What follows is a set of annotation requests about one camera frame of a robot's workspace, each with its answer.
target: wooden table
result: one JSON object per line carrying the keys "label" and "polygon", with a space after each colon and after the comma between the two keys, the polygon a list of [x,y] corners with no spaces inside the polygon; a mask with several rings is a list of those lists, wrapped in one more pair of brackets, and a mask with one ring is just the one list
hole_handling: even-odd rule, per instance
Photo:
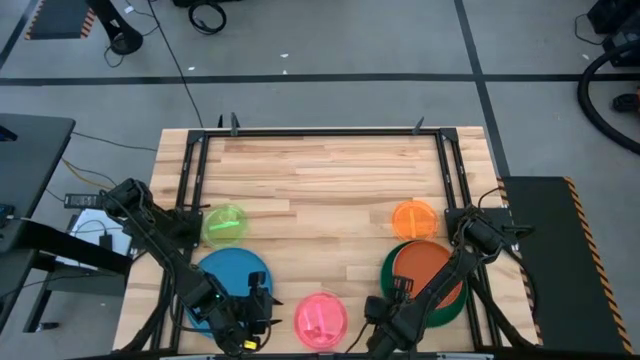
{"label": "wooden table", "polygon": [[[473,202],[497,187],[491,155],[481,127],[460,127],[462,157]],[[164,130],[150,188],[154,200],[175,206],[188,130]],[[455,176],[457,204],[462,198]],[[198,156],[192,159],[195,169]],[[194,175],[189,181],[191,199]],[[274,307],[273,327],[264,353],[309,352],[293,332],[293,314],[300,300],[329,291],[343,301],[349,330],[335,349],[346,350],[364,324],[364,301],[380,295],[380,267],[398,244],[391,214],[405,200],[422,200],[441,215],[437,238],[449,247],[443,212],[447,206],[435,139],[424,136],[215,138],[209,144],[202,204],[234,203],[250,218],[250,231],[241,244],[258,254],[274,278],[274,296],[285,303]],[[483,206],[501,205],[495,192]],[[202,244],[197,263],[213,251]],[[487,267],[493,297],[509,320],[528,340],[537,336],[518,265],[503,255]],[[134,264],[129,276],[114,349],[124,346],[155,307],[162,270],[150,256]],[[478,313],[483,339],[489,344],[484,308]],[[168,346],[170,321],[162,345]],[[354,352],[366,350],[365,341]],[[466,311],[446,326],[427,329],[419,351],[473,350]],[[179,352],[218,353],[215,343],[194,333],[181,333]]]}

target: concrete floor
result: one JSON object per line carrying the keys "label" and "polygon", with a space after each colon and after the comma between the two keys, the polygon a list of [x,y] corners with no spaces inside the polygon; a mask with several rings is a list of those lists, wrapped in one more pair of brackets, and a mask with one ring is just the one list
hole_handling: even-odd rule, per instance
{"label": "concrete floor", "polygon": [[[36,0],[0,3],[0,48],[32,1]],[[124,1],[113,2],[122,13]],[[132,2],[148,11],[146,1]],[[282,75],[283,71],[471,74],[459,21],[461,4],[485,74],[579,74],[602,53],[600,47],[573,36],[573,18],[593,3],[244,0],[223,4],[228,26],[213,37],[196,33],[186,10],[173,7],[168,0],[157,1],[154,8],[188,76]],[[152,19],[134,13],[125,18],[141,32],[154,26]],[[582,24],[581,29],[588,33],[589,25]],[[97,24],[84,40],[27,41],[20,35],[6,63],[0,63],[0,84],[4,79],[37,78],[47,84],[52,79],[78,78],[82,85],[71,81],[38,87],[6,84],[0,86],[0,109],[74,118],[79,132],[150,147],[157,145],[163,128],[197,126],[182,85],[95,85],[93,80],[82,79],[177,76],[158,32],[145,37],[144,46],[116,69],[104,63],[106,45],[104,30]],[[619,70],[607,65],[601,72]],[[588,123],[575,98],[576,83],[487,83],[493,124],[485,117],[487,102],[479,97],[476,84],[453,80],[229,84],[225,78],[205,78],[189,88],[205,126],[214,126],[219,114],[231,111],[244,127],[411,125],[421,116],[425,116],[424,125],[495,125],[511,175],[574,179],[627,329],[638,346],[640,312],[635,305],[640,288],[634,279],[640,264],[633,255],[640,253],[640,243],[635,241],[640,223],[634,216],[640,206],[640,189],[634,181],[640,178],[640,158],[611,143]],[[592,97],[612,124],[640,139],[637,117],[612,114],[608,109],[612,96],[633,92],[636,85],[594,83]],[[491,140],[498,151],[497,137]],[[116,181],[126,177],[149,181],[154,160],[151,153],[77,137],[72,138],[65,157]],[[58,195],[95,191],[64,167],[56,170],[49,189]],[[45,194],[35,218],[66,226],[71,214]],[[42,277],[34,272],[29,281]],[[43,319],[60,321],[62,327],[23,334],[37,290],[23,291],[0,336],[0,357],[65,359],[111,349],[120,298],[56,294]]]}

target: black floor stripe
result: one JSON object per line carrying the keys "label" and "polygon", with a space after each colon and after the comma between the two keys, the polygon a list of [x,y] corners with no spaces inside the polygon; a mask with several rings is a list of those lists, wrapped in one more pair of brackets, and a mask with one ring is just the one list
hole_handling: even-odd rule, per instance
{"label": "black floor stripe", "polygon": [[29,4],[24,9],[24,12],[20,17],[20,21],[18,21],[18,23],[16,24],[16,27],[13,28],[13,32],[11,33],[11,36],[9,36],[7,43],[4,45],[4,48],[0,53],[0,70],[2,70],[2,67],[7,62],[7,59],[9,58],[9,54],[11,54],[11,50],[13,50],[13,47],[16,45],[16,42],[18,42],[18,39],[20,38],[20,34],[22,34],[22,31],[24,30],[25,26],[27,26],[27,22],[31,17],[31,13],[33,12],[33,9],[35,9],[37,4],[38,4],[38,0],[29,1]]}
{"label": "black floor stripe", "polygon": [[[480,66],[480,59],[478,58],[476,44],[473,42],[473,35],[471,34],[471,26],[469,25],[467,11],[464,8],[462,0],[455,0],[454,3],[456,6],[456,12],[458,13],[458,20],[460,21],[460,28],[462,29],[464,44],[467,48],[467,55],[469,56],[469,62],[471,63],[471,71],[474,75],[482,75],[482,67]],[[487,125],[487,132],[489,133],[489,141],[491,142],[491,148],[493,149],[493,157],[496,160],[498,174],[500,176],[509,176],[507,155],[505,154],[504,147],[502,146],[502,139],[500,138],[500,131],[498,130],[495,114],[493,113],[493,106],[491,106],[487,83],[484,76],[477,76],[475,82],[476,88],[478,89],[478,97],[480,98],[480,106],[482,106],[482,113],[484,114],[484,120]]]}
{"label": "black floor stripe", "polygon": [[[305,82],[578,82],[580,74],[310,74],[188,76],[188,84],[260,84]],[[592,81],[640,81],[640,74],[598,74]],[[0,78],[0,86],[89,86],[182,84],[177,76],[92,78]]]}

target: orange plate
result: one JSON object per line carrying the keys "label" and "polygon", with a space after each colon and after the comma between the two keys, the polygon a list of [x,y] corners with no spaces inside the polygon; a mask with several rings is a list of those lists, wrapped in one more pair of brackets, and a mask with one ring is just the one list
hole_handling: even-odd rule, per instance
{"label": "orange plate", "polygon": [[431,239],[438,233],[438,215],[422,201],[400,203],[393,211],[391,224],[401,240]]}
{"label": "orange plate", "polygon": [[[403,247],[393,262],[393,275],[413,279],[411,298],[418,295],[427,283],[447,263],[451,253],[444,247],[431,241],[414,241]],[[456,285],[437,309],[451,305],[462,291],[462,283]]]}

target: yellow and black hazard tape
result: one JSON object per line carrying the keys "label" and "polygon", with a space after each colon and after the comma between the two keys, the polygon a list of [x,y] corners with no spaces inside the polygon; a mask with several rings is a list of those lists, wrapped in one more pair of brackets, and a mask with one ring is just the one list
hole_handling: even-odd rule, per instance
{"label": "yellow and black hazard tape", "polygon": [[571,197],[573,198],[573,203],[576,206],[576,212],[578,213],[578,217],[580,218],[580,222],[582,225],[582,230],[584,230],[584,237],[587,239],[587,246],[589,246],[589,250],[591,251],[591,257],[593,258],[593,263],[596,267],[596,271],[600,275],[600,283],[602,283],[602,290],[604,291],[607,300],[609,301],[609,308],[611,309],[611,314],[613,315],[613,321],[615,321],[616,326],[618,327],[618,334],[622,340],[622,346],[629,353],[633,354],[633,348],[631,347],[631,340],[629,339],[629,335],[627,334],[627,329],[624,326],[624,322],[622,321],[622,316],[620,315],[620,309],[618,309],[618,305],[616,304],[616,300],[613,297],[613,290],[611,289],[611,284],[609,284],[609,279],[607,278],[607,274],[604,271],[604,265],[602,264],[602,260],[600,259],[600,255],[598,254],[598,249],[593,240],[593,233],[591,232],[591,228],[589,227],[589,223],[587,223],[587,217],[584,214],[584,209],[582,209],[582,204],[580,202],[580,197],[578,196],[578,192],[576,191],[576,185],[573,183],[573,180],[569,177],[565,177],[564,180],[569,187],[569,191],[571,192]]}
{"label": "yellow and black hazard tape", "polygon": [[40,10],[42,10],[42,5],[44,5],[45,0],[40,1],[40,4],[38,4],[38,7],[36,8],[36,11],[33,14],[33,18],[31,18],[31,25],[29,25],[29,29],[27,29],[27,32],[24,34],[24,38],[27,40],[31,40],[31,30],[33,29],[33,25],[36,23],[36,20],[38,19],[38,15],[40,15]]}
{"label": "yellow and black hazard tape", "polygon": [[[498,178],[498,191],[500,191],[500,197],[502,197],[502,203],[508,206],[509,199],[507,198],[507,190],[504,187],[504,182],[502,181],[502,178]],[[508,208],[508,209],[509,209],[509,215],[513,217],[513,215],[511,214],[511,208]],[[520,254],[519,251],[514,251],[514,253],[517,257],[522,259],[522,254]],[[520,275],[522,276],[524,291],[527,294],[527,300],[529,301],[529,310],[531,310],[531,312],[533,313],[533,292],[531,291],[531,287],[529,285],[530,282],[529,282],[529,278],[527,277],[527,273],[524,271],[522,267],[520,267]],[[533,325],[536,329],[536,335],[538,336],[538,344],[543,345],[544,343],[542,341],[542,333],[540,331],[540,326],[536,322],[535,318],[533,318]]]}
{"label": "yellow and black hazard tape", "polygon": [[84,23],[82,24],[82,30],[80,30],[80,38],[86,39],[91,32],[91,27],[93,26],[93,22],[96,20],[96,13],[93,12],[93,9],[89,8],[87,12],[87,17],[84,18]]}

